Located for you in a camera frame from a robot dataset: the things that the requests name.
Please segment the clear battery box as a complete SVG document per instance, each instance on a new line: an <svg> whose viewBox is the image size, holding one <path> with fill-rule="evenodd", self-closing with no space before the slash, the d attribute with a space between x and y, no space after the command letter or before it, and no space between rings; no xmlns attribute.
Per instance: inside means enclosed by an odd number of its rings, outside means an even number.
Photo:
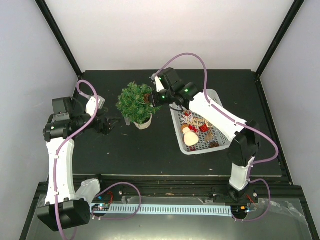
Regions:
<svg viewBox="0 0 320 240"><path fill-rule="evenodd" d="M131 119L130 118L128 118L128 117L125 117L124 118L124 121L125 121L125 124L127 125L127 126L130 126L131 125Z"/></svg>

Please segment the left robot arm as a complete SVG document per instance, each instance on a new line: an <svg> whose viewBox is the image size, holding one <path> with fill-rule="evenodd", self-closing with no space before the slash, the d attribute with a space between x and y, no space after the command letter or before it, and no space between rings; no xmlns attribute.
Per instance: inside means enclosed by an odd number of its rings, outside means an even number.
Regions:
<svg viewBox="0 0 320 240"><path fill-rule="evenodd" d="M106 185L92 178L75 190L73 183L74 139L67 139L83 127L91 116L88 113L74 116L58 111L52 114L43 129L49 155L49 182L44 205L37 210L37 217L52 231L86 225L90 221L90 204L103 199L108 192Z"/></svg>

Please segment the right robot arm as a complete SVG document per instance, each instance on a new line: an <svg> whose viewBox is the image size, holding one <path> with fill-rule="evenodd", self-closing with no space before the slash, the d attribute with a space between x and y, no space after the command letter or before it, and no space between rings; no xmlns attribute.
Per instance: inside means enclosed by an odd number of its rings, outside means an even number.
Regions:
<svg viewBox="0 0 320 240"><path fill-rule="evenodd" d="M250 177L250 164L260 148L260 137L248 129L247 122L215 103L199 91L192 82L188 84L163 84L154 80L155 89L149 97L155 107L176 104L198 114L223 133L230 142L228 155L231 159L231 176L227 189L228 198L240 201L245 195Z"/></svg>

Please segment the silver red star ornament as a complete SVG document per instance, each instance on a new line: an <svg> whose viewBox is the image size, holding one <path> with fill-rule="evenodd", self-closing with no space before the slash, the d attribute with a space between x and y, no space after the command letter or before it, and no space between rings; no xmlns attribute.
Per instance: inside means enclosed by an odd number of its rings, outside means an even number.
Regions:
<svg viewBox="0 0 320 240"><path fill-rule="evenodd" d="M188 115L183 114L181 120L182 120L183 125L184 124L191 125L193 123L193 114L192 113L190 113Z"/></svg>

